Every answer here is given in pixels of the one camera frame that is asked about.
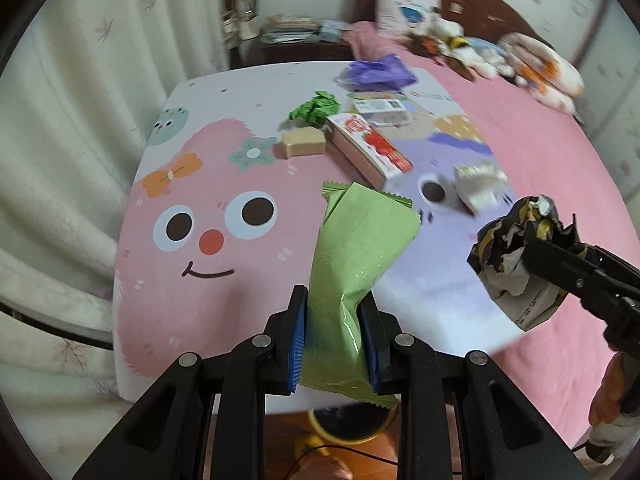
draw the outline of pink bedsheet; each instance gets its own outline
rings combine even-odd
[[[572,117],[501,78],[462,79],[382,38],[373,23],[355,23],[346,40],[357,59],[395,53],[428,70],[472,119],[520,196],[549,195],[563,222],[576,213],[582,240],[640,265],[640,243],[620,193]],[[603,330],[571,296],[551,320],[493,356],[569,445],[588,429],[591,399],[611,358]]]

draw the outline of person's hand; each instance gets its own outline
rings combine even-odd
[[[353,473],[335,456],[308,455],[292,480],[353,480]]]
[[[623,353],[618,352],[607,365],[602,384],[591,401],[589,424],[610,424],[620,414],[620,399],[625,394],[625,373],[622,369]]]

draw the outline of green cartoon character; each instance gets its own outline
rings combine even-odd
[[[160,112],[160,117],[151,130],[151,136],[147,146],[157,146],[173,139],[184,127],[189,118],[189,111],[186,108],[166,108]]]

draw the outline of wooden headboard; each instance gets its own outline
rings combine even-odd
[[[465,36],[497,42],[507,32],[521,32],[544,43],[522,16],[502,0],[441,0],[443,18],[458,22]],[[356,0],[354,22],[375,21],[376,0]]]

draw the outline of purple plastic bag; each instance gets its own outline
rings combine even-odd
[[[353,91],[399,90],[418,78],[404,66],[396,54],[387,54],[377,61],[354,61],[337,80]]]

